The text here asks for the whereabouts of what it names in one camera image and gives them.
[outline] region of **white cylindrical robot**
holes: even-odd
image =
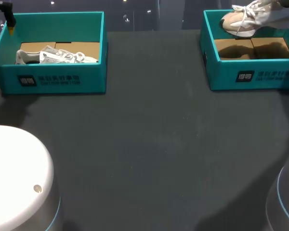
[[[289,231],[289,159],[269,192],[266,215],[272,231]]]
[[[62,231],[53,161],[32,134],[0,126],[0,231]]]

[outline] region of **box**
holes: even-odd
[[[212,90],[289,89],[289,29],[235,39],[219,25],[230,10],[204,11],[200,48]]]
[[[105,93],[107,32],[103,12],[16,13],[14,34],[0,35],[0,88],[3,94]],[[15,64],[16,52],[46,45],[82,52],[98,63]]]

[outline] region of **black logo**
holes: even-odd
[[[33,76],[17,76],[18,80],[23,87],[34,87],[37,85]]]
[[[204,66],[207,66],[208,59],[207,59],[206,51],[203,52],[202,59],[203,59]]]
[[[255,71],[239,71],[236,77],[236,82],[251,82]]]

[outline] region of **brown cardboard insert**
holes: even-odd
[[[284,38],[216,39],[221,60],[289,59]]]
[[[85,56],[99,59],[100,43],[99,42],[24,42],[20,49],[26,52],[39,52],[46,46],[51,46],[58,50],[66,50],[71,53],[81,52]]]

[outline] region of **white sneaker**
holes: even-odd
[[[229,34],[252,37],[263,27],[289,29],[289,7],[276,0],[255,0],[247,6],[233,5],[233,12],[226,14],[220,25]]]
[[[98,63],[97,59],[85,56],[81,52],[73,54],[65,50],[57,50],[46,46],[40,52],[18,50],[16,64],[62,64],[62,63]]]

